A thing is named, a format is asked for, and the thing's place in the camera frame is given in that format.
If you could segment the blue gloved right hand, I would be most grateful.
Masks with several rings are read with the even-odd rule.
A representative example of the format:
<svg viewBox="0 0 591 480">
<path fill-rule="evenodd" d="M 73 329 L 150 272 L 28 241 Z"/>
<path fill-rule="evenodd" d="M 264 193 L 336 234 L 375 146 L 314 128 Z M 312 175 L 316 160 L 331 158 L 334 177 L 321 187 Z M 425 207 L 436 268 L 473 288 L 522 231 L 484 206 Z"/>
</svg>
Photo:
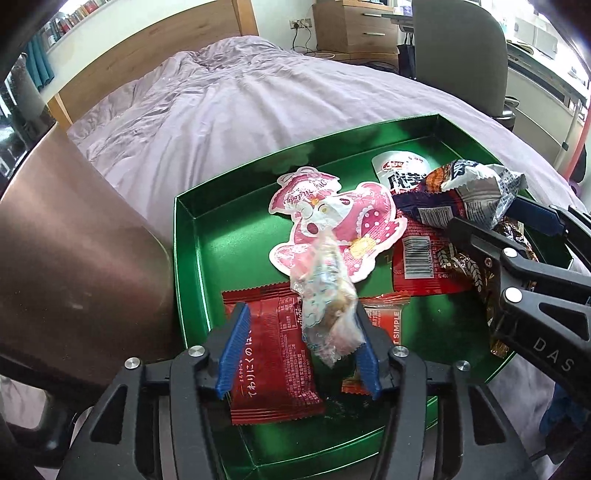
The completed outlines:
<svg viewBox="0 0 591 480">
<path fill-rule="evenodd" d="M 539 431 L 542 435 L 548 436 L 553 429 L 566 420 L 569 420 L 577 431 L 583 431 L 588 416 L 589 410 L 576 402 L 564 388 L 556 383 L 551 403 L 540 421 Z"/>
</svg>

